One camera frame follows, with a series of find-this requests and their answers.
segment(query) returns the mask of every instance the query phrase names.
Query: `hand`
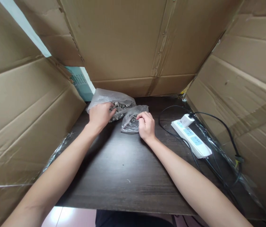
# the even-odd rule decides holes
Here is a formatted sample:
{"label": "hand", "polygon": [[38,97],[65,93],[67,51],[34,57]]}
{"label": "hand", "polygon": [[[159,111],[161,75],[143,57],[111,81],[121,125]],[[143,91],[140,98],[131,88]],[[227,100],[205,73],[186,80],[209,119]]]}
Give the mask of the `hand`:
{"label": "hand", "polygon": [[116,109],[113,109],[110,112],[110,107],[112,106],[112,103],[105,102],[98,104],[90,109],[89,125],[91,125],[92,128],[97,129],[98,133],[103,130],[103,128],[108,124],[112,116],[115,114]]}
{"label": "hand", "polygon": [[150,113],[142,112],[137,115],[136,120],[139,121],[139,135],[146,143],[156,139],[155,121]]}

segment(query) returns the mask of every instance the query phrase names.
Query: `dark wooden table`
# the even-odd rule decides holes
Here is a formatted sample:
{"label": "dark wooden table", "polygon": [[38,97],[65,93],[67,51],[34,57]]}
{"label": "dark wooden table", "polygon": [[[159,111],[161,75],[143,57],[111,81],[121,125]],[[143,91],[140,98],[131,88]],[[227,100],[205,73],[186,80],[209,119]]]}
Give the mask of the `dark wooden table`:
{"label": "dark wooden table", "polygon": [[[144,97],[136,98],[136,104],[149,106],[156,122],[157,138],[196,167],[190,150],[182,140],[173,137],[158,125],[158,115],[163,109],[171,105],[182,106],[184,103],[172,97]],[[170,124],[185,113],[181,108],[171,108],[161,116],[161,124],[175,133]],[[89,115],[83,111],[72,129],[70,141],[63,149],[78,136],[88,120]],[[139,134],[120,132],[121,122],[122,120],[109,123],[94,141],[75,179],[57,205],[194,215],[195,211],[181,196],[162,164]],[[223,175],[227,176],[229,183],[233,182],[231,168],[220,155],[216,153],[216,156]],[[206,164],[200,160],[198,163],[206,177],[223,190]],[[233,192],[242,204],[247,218],[259,219],[264,216],[242,185],[238,184]]]}

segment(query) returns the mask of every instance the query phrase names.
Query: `pink floor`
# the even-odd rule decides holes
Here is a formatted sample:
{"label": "pink floor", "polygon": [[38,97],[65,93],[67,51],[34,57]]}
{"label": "pink floor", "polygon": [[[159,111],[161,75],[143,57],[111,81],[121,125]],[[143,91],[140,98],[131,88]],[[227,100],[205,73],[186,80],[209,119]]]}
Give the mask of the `pink floor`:
{"label": "pink floor", "polygon": [[[152,214],[166,220],[171,220],[168,214]],[[96,210],[54,207],[46,217],[42,227],[95,227]],[[199,227],[199,225],[189,216],[185,216],[189,227]],[[176,218],[178,227],[186,227],[182,216]]]}

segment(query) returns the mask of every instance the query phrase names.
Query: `black pants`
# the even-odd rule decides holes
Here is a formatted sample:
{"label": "black pants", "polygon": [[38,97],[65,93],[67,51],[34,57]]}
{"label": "black pants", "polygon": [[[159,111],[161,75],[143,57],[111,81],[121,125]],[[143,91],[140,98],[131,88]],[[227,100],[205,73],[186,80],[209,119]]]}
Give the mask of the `black pants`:
{"label": "black pants", "polygon": [[96,227],[173,227],[168,221],[134,212],[97,210]]}

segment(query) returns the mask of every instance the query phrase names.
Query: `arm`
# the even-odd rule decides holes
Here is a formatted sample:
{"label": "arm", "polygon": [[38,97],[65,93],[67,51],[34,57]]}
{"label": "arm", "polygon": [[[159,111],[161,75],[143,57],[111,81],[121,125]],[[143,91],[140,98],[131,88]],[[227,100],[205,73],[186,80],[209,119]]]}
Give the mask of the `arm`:
{"label": "arm", "polygon": [[210,227],[252,226],[211,181],[156,138],[150,113],[142,112],[136,119],[141,138],[161,161],[182,196]]}
{"label": "arm", "polygon": [[42,225],[69,187],[92,142],[115,113],[109,112],[110,105],[103,103],[90,110],[90,121],[80,135],[32,185],[2,227]]}

